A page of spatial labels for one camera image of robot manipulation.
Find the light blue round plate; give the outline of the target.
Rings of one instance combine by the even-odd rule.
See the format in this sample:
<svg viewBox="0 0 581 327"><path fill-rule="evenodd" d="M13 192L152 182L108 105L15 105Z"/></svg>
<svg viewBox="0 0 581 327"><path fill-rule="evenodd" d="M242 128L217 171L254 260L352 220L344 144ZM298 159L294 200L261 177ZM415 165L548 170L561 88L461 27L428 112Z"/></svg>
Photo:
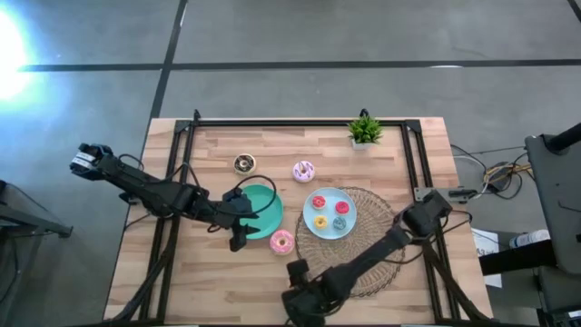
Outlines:
<svg viewBox="0 0 581 327"><path fill-rule="evenodd" d="M316 210L311 205L312 197L315 195L322 195L326 198L327 203L322 210ZM348 214L339 215L335 212L335 204L338 201L345 201L350 204L350 212ZM318 215L325 215L328 219L328 226L323 230L316 229L313 224L314 218ZM344 230L339 231L333 228L333 220L337 216L342 216L346 219L347 226ZM315 236L324 240L338 240L354 230L358 222L358 211L354 200L345 191L339 188L325 187L314 191L306 198L302 210L302 220L308 230Z"/></svg>

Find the black flat bar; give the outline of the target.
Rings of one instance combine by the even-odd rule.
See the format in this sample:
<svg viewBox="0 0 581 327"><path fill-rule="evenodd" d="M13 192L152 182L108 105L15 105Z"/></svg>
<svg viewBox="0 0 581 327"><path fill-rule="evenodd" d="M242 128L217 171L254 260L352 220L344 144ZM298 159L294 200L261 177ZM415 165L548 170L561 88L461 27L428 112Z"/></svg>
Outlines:
<svg viewBox="0 0 581 327"><path fill-rule="evenodd" d="M557 267L550 240L487 254L479 258L479 263L485 276L541 266Z"/></svg>

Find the grey metal mounting plate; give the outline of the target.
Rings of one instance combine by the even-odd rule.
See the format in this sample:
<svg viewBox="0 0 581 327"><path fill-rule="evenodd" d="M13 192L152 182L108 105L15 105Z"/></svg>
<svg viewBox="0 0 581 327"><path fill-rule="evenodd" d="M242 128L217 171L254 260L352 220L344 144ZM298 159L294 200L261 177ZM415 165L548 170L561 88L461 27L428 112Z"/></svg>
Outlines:
<svg viewBox="0 0 581 327"><path fill-rule="evenodd" d="M414 189L414 197L417 201L419 201L432 192L439 193L448 203L467 203L471 198L475 197L478 194L478 191L474 189L467 189L463 187L459 188L416 187Z"/></svg>

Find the black metal stand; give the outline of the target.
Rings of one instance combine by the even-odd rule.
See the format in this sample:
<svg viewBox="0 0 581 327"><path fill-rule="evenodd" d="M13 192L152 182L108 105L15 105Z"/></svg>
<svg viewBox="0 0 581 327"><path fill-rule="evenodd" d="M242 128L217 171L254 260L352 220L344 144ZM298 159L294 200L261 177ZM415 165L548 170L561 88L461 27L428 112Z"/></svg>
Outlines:
<svg viewBox="0 0 581 327"><path fill-rule="evenodd" d="M50 234L68 238L73 231L72 226L10 206L2 199L9 188L48 213L23 190L0 179L0 327L7 327L14 319L43 238Z"/></svg>

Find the white plastic bottle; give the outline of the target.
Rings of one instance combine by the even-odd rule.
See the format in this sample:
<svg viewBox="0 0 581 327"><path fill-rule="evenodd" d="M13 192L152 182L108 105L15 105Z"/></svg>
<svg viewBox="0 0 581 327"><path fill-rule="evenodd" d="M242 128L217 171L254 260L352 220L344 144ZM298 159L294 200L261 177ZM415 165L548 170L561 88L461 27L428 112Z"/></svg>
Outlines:
<svg viewBox="0 0 581 327"><path fill-rule="evenodd" d="M550 233L546 229L537 230L529 233L521 233L514 236L508 242L511 249L530 245L532 243L539 243L550 239Z"/></svg>

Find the grey cart panel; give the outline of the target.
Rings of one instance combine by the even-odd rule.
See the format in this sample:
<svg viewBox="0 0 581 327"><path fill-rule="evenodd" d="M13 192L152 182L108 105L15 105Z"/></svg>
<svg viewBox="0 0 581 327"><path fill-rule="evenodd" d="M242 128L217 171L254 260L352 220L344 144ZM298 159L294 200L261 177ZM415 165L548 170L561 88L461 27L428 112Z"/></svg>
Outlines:
<svg viewBox="0 0 581 327"><path fill-rule="evenodd" d="M581 274L581 141L555 154L546 148L545 135L555 134L526 138L528 161L557 266Z"/></svg>

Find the round woven placemat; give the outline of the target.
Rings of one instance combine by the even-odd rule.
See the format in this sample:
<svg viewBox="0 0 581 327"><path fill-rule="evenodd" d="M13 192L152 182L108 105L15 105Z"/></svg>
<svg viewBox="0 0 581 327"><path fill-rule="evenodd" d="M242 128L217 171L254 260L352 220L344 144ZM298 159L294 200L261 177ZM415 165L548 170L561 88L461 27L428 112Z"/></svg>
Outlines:
<svg viewBox="0 0 581 327"><path fill-rule="evenodd" d="M357 207L358 222L351 233L338 240L324 240L308 230L302 214L297 221L297 255L307 261L312 277L331 266L352 261L382 238L397 221L394 209L373 192L354 186L343 186L339 189L351 196Z"/></svg>

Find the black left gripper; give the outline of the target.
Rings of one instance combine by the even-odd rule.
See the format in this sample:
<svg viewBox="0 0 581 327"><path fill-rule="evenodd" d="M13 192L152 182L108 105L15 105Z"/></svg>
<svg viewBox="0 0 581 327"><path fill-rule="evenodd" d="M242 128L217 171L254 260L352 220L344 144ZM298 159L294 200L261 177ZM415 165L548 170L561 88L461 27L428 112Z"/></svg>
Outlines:
<svg viewBox="0 0 581 327"><path fill-rule="evenodd" d="M230 250L233 253L241 250L247 243L248 233L256 233L258 229L248 224L242 224L243 219L258 219L257 213L244 213L248 208L248 199L240 188L233 188L222 196L221 201L212 202L214 211L219 215L214 222L220 227L231 229L232 238L229 240Z"/></svg>

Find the big chocolate frosted donut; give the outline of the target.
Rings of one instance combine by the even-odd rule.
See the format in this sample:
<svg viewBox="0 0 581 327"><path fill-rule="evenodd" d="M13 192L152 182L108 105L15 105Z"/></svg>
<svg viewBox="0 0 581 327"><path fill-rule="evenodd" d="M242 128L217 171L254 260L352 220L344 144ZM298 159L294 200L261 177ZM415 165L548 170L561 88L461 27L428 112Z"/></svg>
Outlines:
<svg viewBox="0 0 581 327"><path fill-rule="evenodd" d="M256 169L256 160L251 154L238 154L233 161L234 172L249 175Z"/></svg>

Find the black aluminium table frame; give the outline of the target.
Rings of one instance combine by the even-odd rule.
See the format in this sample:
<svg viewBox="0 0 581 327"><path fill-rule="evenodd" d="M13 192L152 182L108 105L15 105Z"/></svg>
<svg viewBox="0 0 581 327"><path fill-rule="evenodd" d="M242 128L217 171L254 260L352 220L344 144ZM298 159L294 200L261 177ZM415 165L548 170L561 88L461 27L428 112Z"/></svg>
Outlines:
<svg viewBox="0 0 581 327"><path fill-rule="evenodd" d="M294 229L309 194L324 186L356 186L393 209L410 204L416 187L458 185L458 172L440 117L387 118L378 144L354 150L344 118L201 119L180 138L189 150L193 177L219 198L240 181L232 168L237 154L252 154L264 182L274 182L284 204L282 227ZM314 165L315 177L299 183L298 161ZM281 294L288 288L289 257L271 252L266 240L233 253L225 231L181 221L164 320L187 325L281 325L287 315ZM434 308L446 318L463 315L438 274L426 268L415 247L386 288L349 300L329 319L332 325L431 324Z"/></svg>

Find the big pink frosted donut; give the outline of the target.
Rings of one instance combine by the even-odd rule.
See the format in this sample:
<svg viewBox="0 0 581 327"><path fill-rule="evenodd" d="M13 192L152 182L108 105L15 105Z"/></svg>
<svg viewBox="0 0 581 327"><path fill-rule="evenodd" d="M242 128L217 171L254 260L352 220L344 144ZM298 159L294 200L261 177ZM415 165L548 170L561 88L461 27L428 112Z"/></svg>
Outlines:
<svg viewBox="0 0 581 327"><path fill-rule="evenodd" d="M278 230L271 235L270 248L277 255L290 254L295 247L294 235L287 230Z"/></svg>

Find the big lilac frosted donut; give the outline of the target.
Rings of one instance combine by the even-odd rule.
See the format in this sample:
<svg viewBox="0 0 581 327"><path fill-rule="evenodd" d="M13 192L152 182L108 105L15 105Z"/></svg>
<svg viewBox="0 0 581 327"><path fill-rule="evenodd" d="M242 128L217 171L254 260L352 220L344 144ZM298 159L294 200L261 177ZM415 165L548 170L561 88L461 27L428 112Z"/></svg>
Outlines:
<svg viewBox="0 0 581 327"><path fill-rule="evenodd" d="M299 183L308 183L315 177L314 165L309 161L298 161L292 168L292 176Z"/></svg>

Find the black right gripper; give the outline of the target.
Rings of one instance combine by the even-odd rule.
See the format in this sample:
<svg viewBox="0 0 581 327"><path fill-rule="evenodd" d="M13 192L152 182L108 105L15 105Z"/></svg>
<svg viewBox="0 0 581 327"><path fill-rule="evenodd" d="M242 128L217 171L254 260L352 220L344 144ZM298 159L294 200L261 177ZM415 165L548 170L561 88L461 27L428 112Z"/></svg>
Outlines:
<svg viewBox="0 0 581 327"><path fill-rule="evenodd" d="M294 325L324 325L326 317L339 305L339 296L319 275L308 278L310 267L299 259L287 264L290 289L283 292L281 300L290 322Z"/></svg>

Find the green plant in white pot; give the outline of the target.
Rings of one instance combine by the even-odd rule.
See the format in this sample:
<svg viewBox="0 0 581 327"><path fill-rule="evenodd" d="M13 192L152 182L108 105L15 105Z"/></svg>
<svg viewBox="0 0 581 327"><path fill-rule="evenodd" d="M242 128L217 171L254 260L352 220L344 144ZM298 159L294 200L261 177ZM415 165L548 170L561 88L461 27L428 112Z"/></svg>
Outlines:
<svg viewBox="0 0 581 327"><path fill-rule="evenodd" d="M348 124L349 139L354 150L367 150L382 138L382 127L375 118L362 115Z"/></svg>

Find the black pole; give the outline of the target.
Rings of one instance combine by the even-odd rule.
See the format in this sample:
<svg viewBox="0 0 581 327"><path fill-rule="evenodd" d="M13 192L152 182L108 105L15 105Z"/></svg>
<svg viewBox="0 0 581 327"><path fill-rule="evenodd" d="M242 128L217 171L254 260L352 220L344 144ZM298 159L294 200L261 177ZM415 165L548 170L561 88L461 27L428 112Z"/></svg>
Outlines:
<svg viewBox="0 0 581 327"><path fill-rule="evenodd" d="M581 141L581 123L578 123L564 132L556 135L545 135L546 148L555 154L559 154L571 145Z"/></svg>

